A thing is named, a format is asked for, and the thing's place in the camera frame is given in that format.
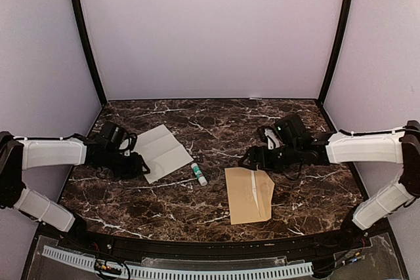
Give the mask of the grey paper sheet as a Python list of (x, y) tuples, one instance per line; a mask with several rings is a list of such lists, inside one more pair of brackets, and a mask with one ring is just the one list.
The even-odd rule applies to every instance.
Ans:
[(193, 157), (165, 125), (139, 134), (134, 151), (143, 157), (150, 169), (150, 173), (144, 175), (149, 184), (193, 161)]

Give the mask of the cream decorated letter paper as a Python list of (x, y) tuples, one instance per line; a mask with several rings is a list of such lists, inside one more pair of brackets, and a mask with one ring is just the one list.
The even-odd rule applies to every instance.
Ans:
[(254, 198), (254, 202), (256, 205), (256, 208), (258, 210), (258, 214), (260, 217), (263, 216), (263, 205), (260, 202), (260, 193), (259, 193), (259, 187), (257, 182), (257, 173), (255, 171), (251, 171), (251, 188), (252, 188), (252, 194)]

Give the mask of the brown paper envelope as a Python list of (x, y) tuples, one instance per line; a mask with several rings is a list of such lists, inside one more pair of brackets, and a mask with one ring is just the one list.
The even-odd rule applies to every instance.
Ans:
[(260, 217), (252, 194), (251, 171), (240, 167), (225, 169), (232, 225), (266, 222), (272, 218), (272, 196), (275, 183), (265, 171), (254, 170), (257, 173), (260, 202), (263, 206), (262, 217)]

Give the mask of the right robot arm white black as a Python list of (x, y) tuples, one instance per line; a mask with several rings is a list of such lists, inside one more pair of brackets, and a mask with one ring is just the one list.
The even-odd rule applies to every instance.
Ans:
[(249, 170), (277, 174), (291, 165), (355, 163), (365, 174), (378, 174), (393, 163), (395, 176), (388, 184), (354, 207), (335, 235), (335, 244), (350, 249), (360, 233), (377, 221), (419, 199), (419, 122), (409, 120), (401, 127), (370, 132), (338, 130), (314, 136), (299, 115), (280, 119), (258, 129), (263, 146), (250, 147), (238, 165)]

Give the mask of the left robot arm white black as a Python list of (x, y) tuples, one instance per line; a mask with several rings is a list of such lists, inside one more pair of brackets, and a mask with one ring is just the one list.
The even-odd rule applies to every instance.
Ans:
[(31, 189), (22, 179), (27, 170), (87, 165), (105, 168), (118, 179), (129, 180), (150, 173), (144, 158), (134, 151), (137, 136), (121, 128), (88, 138), (73, 134), (60, 138), (28, 138), (1, 132), (1, 208), (20, 211), (40, 223), (67, 233), (78, 251), (93, 245), (85, 220), (47, 196)]

